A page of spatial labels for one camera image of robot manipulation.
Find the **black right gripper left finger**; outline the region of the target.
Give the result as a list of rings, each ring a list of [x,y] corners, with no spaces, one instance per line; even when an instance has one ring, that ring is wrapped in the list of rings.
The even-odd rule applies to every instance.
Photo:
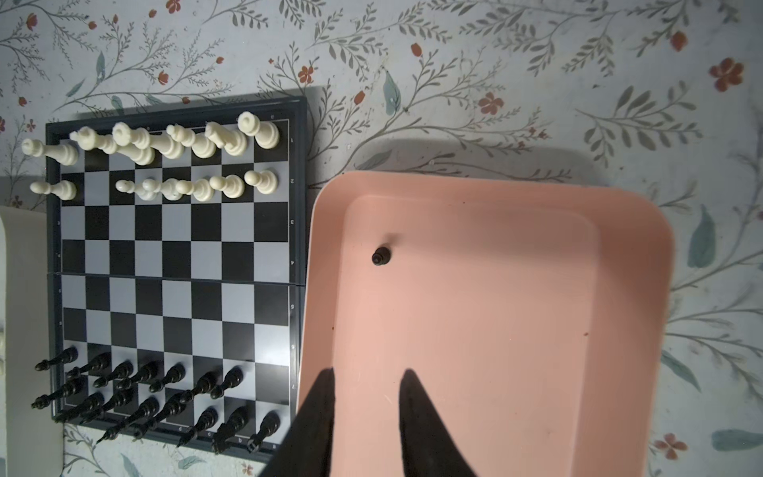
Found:
[[[335,421],[335,374],[321,371],[262,476],[329,476]]]

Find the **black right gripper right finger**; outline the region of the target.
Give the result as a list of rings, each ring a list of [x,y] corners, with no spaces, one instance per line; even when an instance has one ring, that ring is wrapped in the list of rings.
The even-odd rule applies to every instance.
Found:
[[[399,388],[399,433],[405,476],[475,476],[413,369]]]

